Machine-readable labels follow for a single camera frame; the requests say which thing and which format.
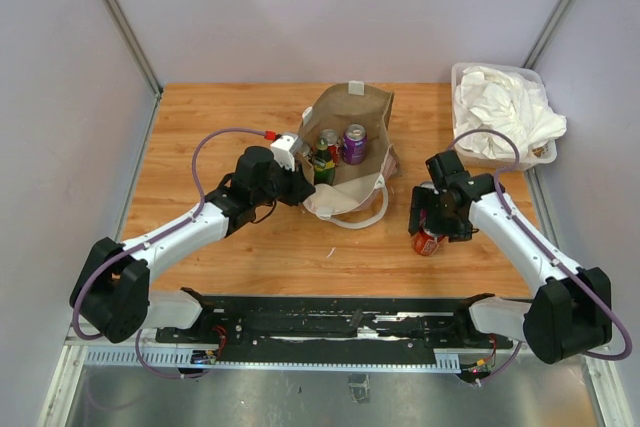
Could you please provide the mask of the purple Fanta can front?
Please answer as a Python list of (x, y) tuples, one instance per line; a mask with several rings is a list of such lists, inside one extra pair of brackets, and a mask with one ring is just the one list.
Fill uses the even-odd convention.
[(349, 125), (343, 133), (342, 155), (349, 165), (357, 165), (364, 161), (367, 148), (366, 129), (360, 124)]

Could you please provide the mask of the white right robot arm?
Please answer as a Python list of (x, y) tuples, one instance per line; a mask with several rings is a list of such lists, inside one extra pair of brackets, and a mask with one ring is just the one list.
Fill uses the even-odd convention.
[(471, 175), (453, 150), (426, 162), (430, 181), (412, 190), (408, 231), (443, 242), (485, 234), (520, 273), (532, 298), (490, 293), (463, 301), (455, 339), (474, 347), (488, 334), (527, 344), (554, 364), (607, 344), (612, 338), (611, 282), (599, 267), (586, 269), (559, 251), (516, 208), (490, 174)]

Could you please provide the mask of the burlap canvas tote bag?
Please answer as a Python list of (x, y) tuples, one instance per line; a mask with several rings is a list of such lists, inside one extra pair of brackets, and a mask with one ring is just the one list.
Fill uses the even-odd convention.
[(340, 161), (335, 180), (317, 185), (304, 208), (317, 218), (346, 229), (363, 229), (380, 221), (388, 208), (388, 180), (399, 160), (388, 127), (394, 94), (360, 81), (327, 88), (302, 114), (297, 135), (313, 148), (322, 131), (339, 137), (353, 124), (367, 136), (364, 158), (355, 165)]

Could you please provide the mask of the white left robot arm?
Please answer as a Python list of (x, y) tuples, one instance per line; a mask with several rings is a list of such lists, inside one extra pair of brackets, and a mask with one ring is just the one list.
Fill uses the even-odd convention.
[(214, 318), (196, 293), (151, 286), (190, 254), (257, 223), (258, 208), (297, 206), (313, 194), (295, 153), (282, 139), (268, 148), (251, 146), (234, 172), (185, 214), (123, 243), (96, 242), (70, 297), (77, 336), (120, 343), (141, 329), (177, 328), (192, 342), (207, 340)]

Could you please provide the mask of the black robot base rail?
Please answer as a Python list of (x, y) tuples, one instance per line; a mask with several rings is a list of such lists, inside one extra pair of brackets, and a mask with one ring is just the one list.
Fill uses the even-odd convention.
[(439, 369), (469, 362), (445, 360), (452, 349), (487, 361), (513, 343), (465, 326), (459, 298), (291, 297), (198, 295), (203, 311), (186, 329), (154, 329), (159, 344), (204, 350), (226, 342), (224, 364), (293, 368)]

